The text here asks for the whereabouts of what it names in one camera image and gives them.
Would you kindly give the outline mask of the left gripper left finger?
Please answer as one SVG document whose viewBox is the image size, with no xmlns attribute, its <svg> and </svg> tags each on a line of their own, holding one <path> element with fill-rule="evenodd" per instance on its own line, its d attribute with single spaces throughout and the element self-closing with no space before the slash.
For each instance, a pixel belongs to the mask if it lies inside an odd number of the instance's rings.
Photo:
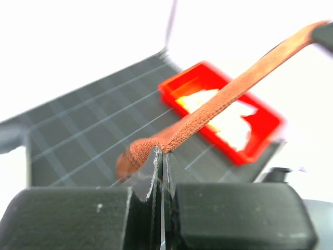
<svg viewBox="0 0 333 250">
<path fill-rule="evenodd" d="M 162 152 L 113 187 L 33 187 L 1 220 L 1 249 L 159 249 Z"/>
</svg>

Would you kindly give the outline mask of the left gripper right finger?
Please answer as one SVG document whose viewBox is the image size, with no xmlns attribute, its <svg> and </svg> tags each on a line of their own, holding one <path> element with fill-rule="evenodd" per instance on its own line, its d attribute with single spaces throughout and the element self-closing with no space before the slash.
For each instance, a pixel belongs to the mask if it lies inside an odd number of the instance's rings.
<svg viewBox="0 0 333 250">
<path fill-rule="evenodd" d="M 199 182 L 163 157 L 166 249 L 316 249 L 318 234 L 285 182 Z"/>
</svg>

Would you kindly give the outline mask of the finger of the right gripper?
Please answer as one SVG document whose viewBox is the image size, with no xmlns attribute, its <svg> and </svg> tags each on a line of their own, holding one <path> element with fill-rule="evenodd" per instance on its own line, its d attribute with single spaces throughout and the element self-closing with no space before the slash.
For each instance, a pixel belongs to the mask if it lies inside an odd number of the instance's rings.
<svg viewBox="0 0 333 250">
<path fill-rule="evenodd" d="M 333 23 L 327 23 L 316 27 L 311 38 L 314 43 L 319 44 L 321 47 L 333 53 Z"/>
</svg>

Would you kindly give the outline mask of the brown towel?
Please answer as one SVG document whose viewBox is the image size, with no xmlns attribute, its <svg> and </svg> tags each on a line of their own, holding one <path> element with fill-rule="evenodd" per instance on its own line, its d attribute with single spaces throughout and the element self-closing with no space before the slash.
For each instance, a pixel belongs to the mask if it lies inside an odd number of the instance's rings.
<svg viewBox="0 0 333 250">
<path fill-rule="evenodd" d="M 179 147 L 278 66 L 304 47 L 312 44 L 314 42 L 312 32 L 319 26 L 328 23 L 329 21 L 325 20 L 305 26 L 228 83 L 195 112 L 149 138 L 132 142 L 117 160 L 118 179 L 123 182 L 133 175 L 146 162 L 153 147 L 161 147 L 163 153 Z"/>
</svg>

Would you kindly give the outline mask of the blue white cloth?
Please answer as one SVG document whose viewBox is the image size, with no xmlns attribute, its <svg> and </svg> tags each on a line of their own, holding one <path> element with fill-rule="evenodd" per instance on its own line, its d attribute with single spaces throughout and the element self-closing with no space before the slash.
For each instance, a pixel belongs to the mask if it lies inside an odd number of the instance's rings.
<svg viewBox="0 0 333 250">
<path fill-rule="evenodd" d="M 232 103 L 215 117 L 219 132 L 217 135 L 235 151 L 245 149 L 252 127 L 245 117 L 256 114 L 257 108 L 240 101 Z"/>
</svg>

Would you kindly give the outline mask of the red plastic bin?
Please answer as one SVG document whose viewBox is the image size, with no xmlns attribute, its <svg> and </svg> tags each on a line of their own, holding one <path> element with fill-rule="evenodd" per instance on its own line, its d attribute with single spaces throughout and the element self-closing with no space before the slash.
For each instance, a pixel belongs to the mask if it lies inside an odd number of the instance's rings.
<svg viewBox="0 0 333 250">
<path fill-rule="evenodd" d="M 188 112 L 176 103 L 176 99 L 201 90 L 221 89 L 230 81 L 231 78 L 220 69 L 207 61 L 202 61 L 165 80 L 159 84 L 158 89 L 162 101 L 173 108 L 181 117 L 184 117 Z M 238 101 L 257 109 L 255 114 L 244 116 L 244 120 L 251 126 L 249 141 L 244 150 L 237 152 L 232 149 L 207 126 L 199 130 L 198 133 L 213 144 L 232 163 L 243 165 L 253 163 L 259 159 L 282 130 L 285 120 L 269 105 L 249 92 L 241 96 Z"/>
</svg>

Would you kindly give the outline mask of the colourful patterned cloth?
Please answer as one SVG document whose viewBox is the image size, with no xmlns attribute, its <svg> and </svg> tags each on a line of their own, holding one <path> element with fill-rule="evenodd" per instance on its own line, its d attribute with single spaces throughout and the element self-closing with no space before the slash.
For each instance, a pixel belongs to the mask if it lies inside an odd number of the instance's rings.
<svg viewBox="0 0 333 250">
<path fill-rule="evenodd" d="M 203 104 L 209 101 L 219 90 L 201 90 L 191 95 L 179 97 L 176 103 L 184 108 L 189 114 L 192 114 Z"/>
</svg>

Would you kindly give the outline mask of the right aluminium frame post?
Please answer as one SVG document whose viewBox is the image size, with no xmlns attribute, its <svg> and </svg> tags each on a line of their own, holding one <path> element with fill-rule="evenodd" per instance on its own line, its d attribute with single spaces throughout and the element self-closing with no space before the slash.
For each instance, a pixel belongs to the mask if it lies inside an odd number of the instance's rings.
<svg viewBox="0 0 333 250">
<path fill-rule="evenodd" d="M 164 48 L 163 48 L 164 51 L 168 50 L 169 41 L 170 41 L 170 37 L 171 37 L 173 25 L 174 25 L 177 2 L 178 2 L 178 0 L 173 0 L 173 2 L 172 2 L 172 7 L 171 7 L 168 25 L 166 27 L 165 39 L 164 39 Z"/>
</svg>

